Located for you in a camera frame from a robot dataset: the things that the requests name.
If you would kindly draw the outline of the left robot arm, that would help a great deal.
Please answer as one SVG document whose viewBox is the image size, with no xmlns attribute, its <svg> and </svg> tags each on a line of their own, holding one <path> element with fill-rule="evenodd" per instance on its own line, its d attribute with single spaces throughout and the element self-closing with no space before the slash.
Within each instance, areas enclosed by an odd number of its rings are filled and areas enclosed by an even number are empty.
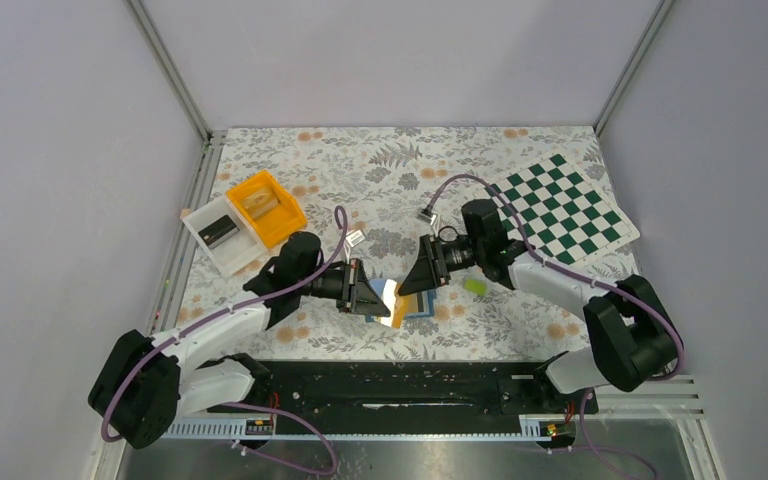
<svg viewBox="0 0 768 480">
<path fill-rule="evenodd" d="M 391 315 L 396 284 L 376 288 L 362 260 L 327 260 L 309 232 L 292 234 L 245 283 L 240 302 L 183 328 L 145 336 L 137 330 L 115 343 L 88 395 L 103 419 L 106 440 L 144 448 L 178 419 L 230 402 L 265 399 L 268 370 L 246 354 L 226 354 L 242 338 L 276 326 L 304 297 L 332 300 L 338 312 Z"/>
</svg>

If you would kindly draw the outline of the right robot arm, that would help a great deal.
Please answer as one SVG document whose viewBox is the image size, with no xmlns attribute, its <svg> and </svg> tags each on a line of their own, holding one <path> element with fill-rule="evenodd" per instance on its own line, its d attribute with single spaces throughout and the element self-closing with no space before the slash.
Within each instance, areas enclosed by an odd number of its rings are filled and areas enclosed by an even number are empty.
<svg viewBox="0 0 768 480">
<path fill-rule="evenodd" d="M 631 392 L 678 362 L 683 344 L 645 278 L 631 275 L 610 284 L 537 258 L 528 243 L 509 238 L 490 199 L 467 202 L 461 214 L 465 234 L 452 240 L 420 237 L 417 259 L 399 294 L 435 290 L 447 285 L 452 273 L 476 266 L 492 282 L 577 315 L 586 325 L 588 347 L 556 355 L 535 375 L 551 394 L 604 385 Z"/>
</svg>

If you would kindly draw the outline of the blue card holder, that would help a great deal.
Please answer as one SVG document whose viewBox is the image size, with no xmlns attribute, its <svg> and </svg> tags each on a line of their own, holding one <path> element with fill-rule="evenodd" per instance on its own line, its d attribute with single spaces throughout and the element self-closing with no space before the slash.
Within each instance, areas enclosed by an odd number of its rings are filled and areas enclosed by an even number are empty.
<svg viewBox="0 0 768 480">
<path fill-rule="evenodd" d="M 434 315 L 435 290 L 418 292 L 408 296 L 397 294 L 399 283 L 393 279 L 377 278 L 370 281 L 373 290 L 384 300 L 393 300 L 389 317 L 366 316 L 366 323 L 378 323 L 400 329 L 405 320 L 427 318 Z"/>
</svg>

